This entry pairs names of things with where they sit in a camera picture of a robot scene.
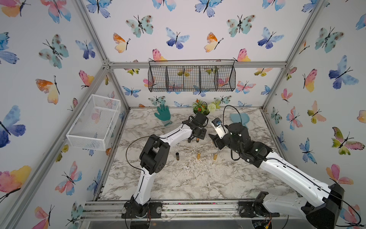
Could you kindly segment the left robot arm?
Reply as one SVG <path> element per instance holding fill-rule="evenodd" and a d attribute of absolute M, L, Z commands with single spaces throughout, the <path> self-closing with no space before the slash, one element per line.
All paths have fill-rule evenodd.
<path fill-rule="evenodd" d="M 150 135 L 140 154 L 141 171 L 136 192 L 130 200 L 125 203 L 125 217 L 144 218 L 149 215 L 149 202 L 151 200 L 151 190 L 157 173 L 166 165 L 170 148 L 176 146 L 183 140 L 194 138 L 205 139 L 207 116 L 197 113 L 195 116 L 182 122 L 173 131 L 164 135 Z"/>

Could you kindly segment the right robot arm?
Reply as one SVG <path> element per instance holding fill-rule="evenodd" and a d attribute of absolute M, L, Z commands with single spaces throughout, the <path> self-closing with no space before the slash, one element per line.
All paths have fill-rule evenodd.
<path fill-rule="evenodd" d="M 317 229 L 334 229 L 340 216 L 344 189 L 337 183 L 321 182 L 280 157 L 262 142 L 253 141 L 241 122 L 224 125 L 216 118 L 211 122 L 216 135 L 210 134 L 218 149 L 229 148 L 239 159 L 276 176 L 301 198 L 282 198 L 261 192 L 259 203 L 269 213 L 283 213 L 306 219 Z"/>

